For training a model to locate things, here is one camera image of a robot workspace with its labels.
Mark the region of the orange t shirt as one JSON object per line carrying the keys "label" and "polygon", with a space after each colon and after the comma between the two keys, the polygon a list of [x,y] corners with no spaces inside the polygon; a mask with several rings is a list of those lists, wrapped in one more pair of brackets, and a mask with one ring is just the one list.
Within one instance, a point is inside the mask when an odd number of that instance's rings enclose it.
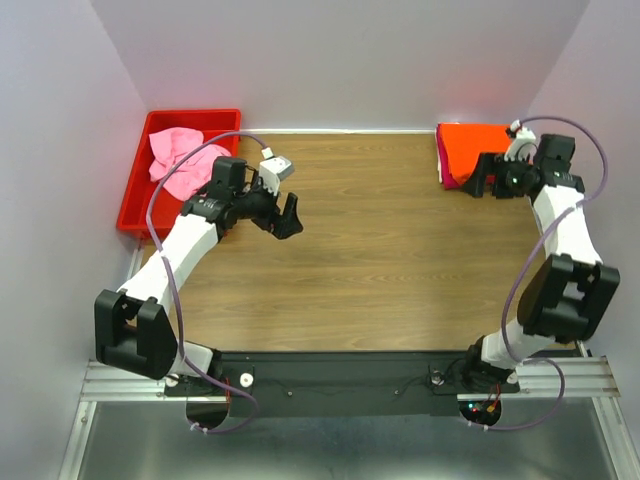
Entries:
{"label": "orange t shirt", "polygon": [[506,124],[440,123],[440,133],[444,138],[456,139],[470,149],[475,167],[481,153],[504,153],[507,150],[510,139],[506,129]]}

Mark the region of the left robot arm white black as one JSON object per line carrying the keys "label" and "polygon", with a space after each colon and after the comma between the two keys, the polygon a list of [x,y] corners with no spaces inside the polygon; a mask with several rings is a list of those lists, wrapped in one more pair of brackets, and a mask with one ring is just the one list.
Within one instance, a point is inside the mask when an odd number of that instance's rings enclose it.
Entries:
{"label": "left robot arm white black", "polygon": [[219,157],[210,181],[183,205],[165,239],[156,239],[148,261],[118,290],[104,290],[94,303],[97,360],[154,380],[188,375],[199,393],[215,392],[223,371],[212,349],[189,343],[173,327],[179,291],[197,264],[239,221],[249,220],[279,240],[303,230],[298,198],[278,203],[293,163],[266,150],[258,169],[240,158]]}

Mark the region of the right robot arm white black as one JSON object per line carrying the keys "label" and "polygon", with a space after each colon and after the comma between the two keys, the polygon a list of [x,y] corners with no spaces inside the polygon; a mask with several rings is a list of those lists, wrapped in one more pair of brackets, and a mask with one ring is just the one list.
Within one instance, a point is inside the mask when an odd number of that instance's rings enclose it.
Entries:
{"label": "right robot arm white black", "polygon": [[475,198],[526,197],[541,237],[545,260],[523,288],[514,317],[471,345],[460,366],[472,390],[505,384],[523,360],[553,343],[590,339],[620,284],[618,269],[603,263],[591,241],[583,211],[588,201],[580,176],[571,173],[575,140],[563,135],[518,133],[504,153],[483,152],[463,184]]}

